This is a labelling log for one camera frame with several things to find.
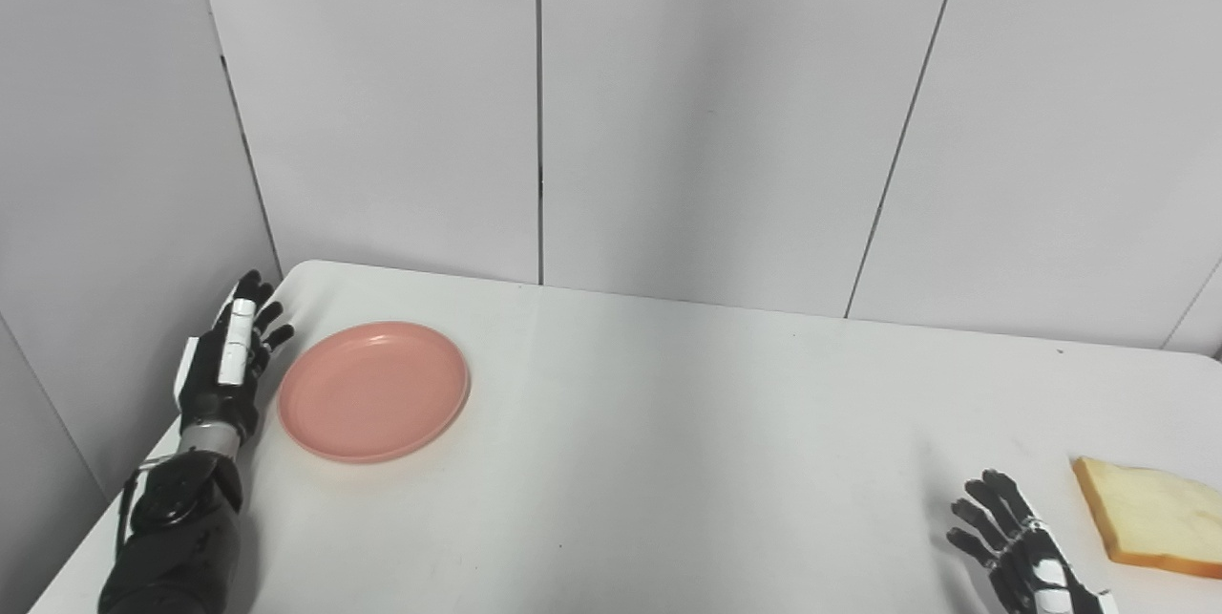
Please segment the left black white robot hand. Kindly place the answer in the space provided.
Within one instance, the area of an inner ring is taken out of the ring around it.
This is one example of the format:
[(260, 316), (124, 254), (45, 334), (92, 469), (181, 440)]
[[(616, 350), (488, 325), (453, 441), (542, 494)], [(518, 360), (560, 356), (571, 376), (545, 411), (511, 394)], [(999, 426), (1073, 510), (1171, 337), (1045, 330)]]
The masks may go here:
[(275, 287), (252, 269), (235, 283), (218, 319), (191, 349), (178, 388), (178, 434), (214, 435), (240, 449), (262, 421), (259, 380), (279, 349), (295, 336), (288, 323), (273, 327), (284, 305)]

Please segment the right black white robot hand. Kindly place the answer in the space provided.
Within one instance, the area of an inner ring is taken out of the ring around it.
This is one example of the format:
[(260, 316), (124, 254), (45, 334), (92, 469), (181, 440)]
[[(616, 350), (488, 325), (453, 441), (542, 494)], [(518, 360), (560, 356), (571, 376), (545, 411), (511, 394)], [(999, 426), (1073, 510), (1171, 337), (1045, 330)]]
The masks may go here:
[(968, 530), (953, 527), (946, 539), (978, 561), (1007, 613), (1117, 613), (1110, 591), (1088, 590), (1044, 519), (1031, 509), (1009, 475), (986, 468), (967, 479), (967, 497), (951, 511)]

